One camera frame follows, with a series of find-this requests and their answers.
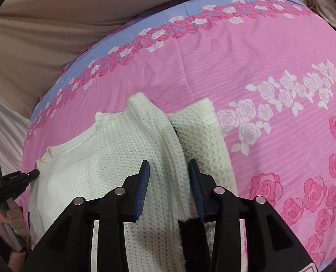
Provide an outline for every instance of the pink fabric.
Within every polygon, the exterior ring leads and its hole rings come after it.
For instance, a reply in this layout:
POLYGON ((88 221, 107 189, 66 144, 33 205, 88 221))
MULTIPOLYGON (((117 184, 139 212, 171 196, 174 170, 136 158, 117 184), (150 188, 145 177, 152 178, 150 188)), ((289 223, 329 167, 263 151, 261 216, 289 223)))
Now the pink fabric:
POLYGON ((30 128, 22 170, 32 170, 47 146, 85 131, 96 111, 122 111, 137 92, 166 113, 208 97, 239 196, 266 197, 314 263, 329 263, 336 256, 336 32, 297 12, 218 19, 167 36, 153 52, 138 49, 112 71, 92 63, 89 81, 71 83, 73 99, 30 128))

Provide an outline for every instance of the round metal pin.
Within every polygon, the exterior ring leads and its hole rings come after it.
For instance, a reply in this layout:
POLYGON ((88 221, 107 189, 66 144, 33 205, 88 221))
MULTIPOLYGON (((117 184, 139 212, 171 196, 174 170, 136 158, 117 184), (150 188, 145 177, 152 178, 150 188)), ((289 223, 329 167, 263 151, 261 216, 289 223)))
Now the round metal pin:
POLYGON ((263 197, 263 196, 258 196, 258 197, 255 198, 255 201, 259 204, 264 204, 264 203, 266 203, 266 198, 263 197))
POLYGON ((125 193, 125 189, 122 188, 122 187, 118 187, 118 188, 116 188, 116 189, 114 190, 114 193, 115 193, 116 195, 122 195, 122 194, 125 193))
POLYGON ((225 193, 225 189, 222 188, 222 187, 216 187, 214 189, 214 192, 217 193, 217 194, 224 194, 225 193))
POLYGON ((83 198, 82 197, 77 197, 74 199, 74 205, 79 206, 83 204, 83 198))

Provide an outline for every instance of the white knit sweater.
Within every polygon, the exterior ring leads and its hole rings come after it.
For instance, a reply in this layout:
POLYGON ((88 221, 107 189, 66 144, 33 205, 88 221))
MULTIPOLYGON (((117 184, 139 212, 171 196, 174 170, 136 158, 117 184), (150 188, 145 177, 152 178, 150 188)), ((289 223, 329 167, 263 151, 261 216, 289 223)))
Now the white knit sweater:
MULTIPOLYGON (((185 271, 178 220, 197 216, 187 172, 186 160, 191 158, 197 159, 202 172, 236 193, 209 100, 170 114, 168 119, 139 93, 129 99, 122 113, 97 113, 92 127, 65 144, 48 148, 37 161, 40 177, 29 204, 33 240, 38 242, 75 197, 104 196, 136 174, 142 160, 148 160, 151 174, 143 214, 137 223, 124 225, 129 270, 185 271)), ((97 230, 95 224, 92 271, 97 271, 97 230)))

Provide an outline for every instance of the silver screw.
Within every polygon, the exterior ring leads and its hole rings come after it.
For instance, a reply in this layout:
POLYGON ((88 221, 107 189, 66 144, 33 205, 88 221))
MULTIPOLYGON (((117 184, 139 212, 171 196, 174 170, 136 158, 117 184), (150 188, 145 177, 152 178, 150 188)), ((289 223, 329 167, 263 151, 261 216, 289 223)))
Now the silver screw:
POLYGON ((77 197, 74 199, 74 205, 79 206, 83 204, 84 199, 82 197, 77 197))
POLYGON ((225 189, 222 188, 222 187, 216 187, 214 189, 214 192, 217 193, 217 194, 224 194, 225 193, 225 189))
POLYGON ((256 202, 259 203, 259 204, 264 204, 266 203, 266 198, 263 197, 263 196, 258 196, 255 198, 256 202))
POLYGON ((122 188, 122 187, 118 187, 118 188, 116 188, 116 189, 114 190, 114 193, 115 193, 116 195, 122 195, 122 194, 125 193, 125 189, 122 188))

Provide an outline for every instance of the white curtain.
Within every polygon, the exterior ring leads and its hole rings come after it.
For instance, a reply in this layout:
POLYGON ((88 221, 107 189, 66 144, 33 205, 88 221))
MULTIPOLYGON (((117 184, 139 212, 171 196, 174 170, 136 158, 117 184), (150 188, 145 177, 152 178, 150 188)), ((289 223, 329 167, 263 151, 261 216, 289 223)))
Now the white curtain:
POLYGON ((28 124, 28 119, 0 98, 0 166, 3 175, 20 170, 28 124))

